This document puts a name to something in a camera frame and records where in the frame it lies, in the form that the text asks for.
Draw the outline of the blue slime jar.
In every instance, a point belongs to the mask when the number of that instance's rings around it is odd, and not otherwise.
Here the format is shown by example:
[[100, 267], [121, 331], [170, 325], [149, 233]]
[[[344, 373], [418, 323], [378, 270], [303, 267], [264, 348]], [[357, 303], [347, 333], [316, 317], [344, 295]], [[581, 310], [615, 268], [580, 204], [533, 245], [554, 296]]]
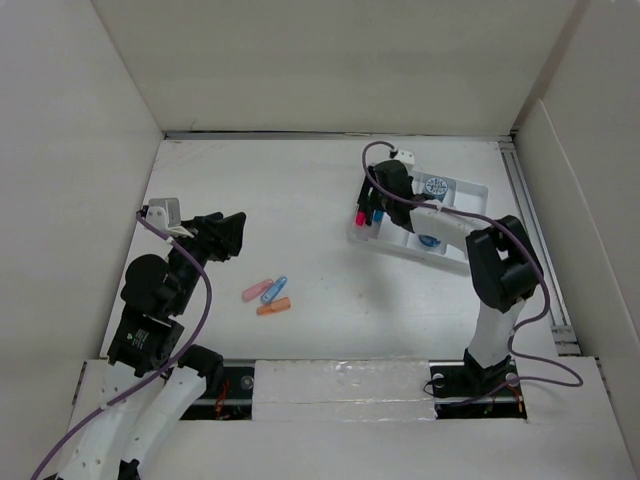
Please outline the blue slime jar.
[[429, 177], [424, 183], [423, 192], [432, 199], [442, 201], [449, 190], [448, 183], [441, 177]]
[[442, 244], [440, 239], [429, 235], [419, 235], [418, 240], [426, 248], [438, 248]]

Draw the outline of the pink cap black highlighter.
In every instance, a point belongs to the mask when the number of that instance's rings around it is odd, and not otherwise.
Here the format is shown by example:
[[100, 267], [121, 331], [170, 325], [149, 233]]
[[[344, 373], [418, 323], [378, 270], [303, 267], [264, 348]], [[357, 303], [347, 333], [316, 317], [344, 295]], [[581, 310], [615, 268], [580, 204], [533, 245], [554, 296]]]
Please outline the pink cap black highlighter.
[[355, 216], [354, 224], [362, 227], [366, 223], [366, 215], [363, 212], [358, 212]]

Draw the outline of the orange translucent eraser case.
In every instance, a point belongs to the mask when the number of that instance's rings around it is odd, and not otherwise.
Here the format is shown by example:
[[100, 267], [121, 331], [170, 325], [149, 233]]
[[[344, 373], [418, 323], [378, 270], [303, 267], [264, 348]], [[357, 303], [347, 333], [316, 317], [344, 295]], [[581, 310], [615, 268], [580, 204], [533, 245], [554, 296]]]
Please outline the orange translucent eraser case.
[[290, 308], [291, 300], [288, 297], [284, 297], [273, 302], [261, 305], [257, 308], [256, 314], [258, 316], [267, 316], [289, 310]]

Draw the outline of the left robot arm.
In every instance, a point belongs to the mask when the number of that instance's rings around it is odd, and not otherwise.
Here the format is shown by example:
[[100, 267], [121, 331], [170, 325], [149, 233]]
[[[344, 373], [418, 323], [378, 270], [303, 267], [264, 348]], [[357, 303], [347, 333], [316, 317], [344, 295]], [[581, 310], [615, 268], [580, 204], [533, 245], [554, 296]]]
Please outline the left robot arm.
[[107, 352], [101, 404], [82, 420], [82, 436], [59, 479], [139, 479], [183, 414], [201, 396], [222, 387], [223, 358], [189, 338], [177, 322], [197, 284], [213, 289], [209, 262], [239, 255], [246, 215], [220, 212], [191, 220], [166, 220], [167, 210], [147, 205], [141, 225], [169, 242], [167, 257], [146, 254], [125, 272], [124, 308]]

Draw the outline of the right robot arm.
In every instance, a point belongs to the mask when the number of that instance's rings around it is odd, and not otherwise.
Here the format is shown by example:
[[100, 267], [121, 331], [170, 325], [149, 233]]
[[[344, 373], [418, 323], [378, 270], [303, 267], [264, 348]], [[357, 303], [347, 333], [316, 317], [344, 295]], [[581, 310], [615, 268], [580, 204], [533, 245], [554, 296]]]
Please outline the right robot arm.
[[359, 203], [368, 216], [383, 211], [394, 225], [436, 237], [466, 254], [480, 309], [456, 382], [467, 396], [486, 393], [506, 375], [511, 330], [540, 284], [540, 263], [521, 220], [456, 211], [416, 194], [413, 178], [398, 160], [366, 169]]

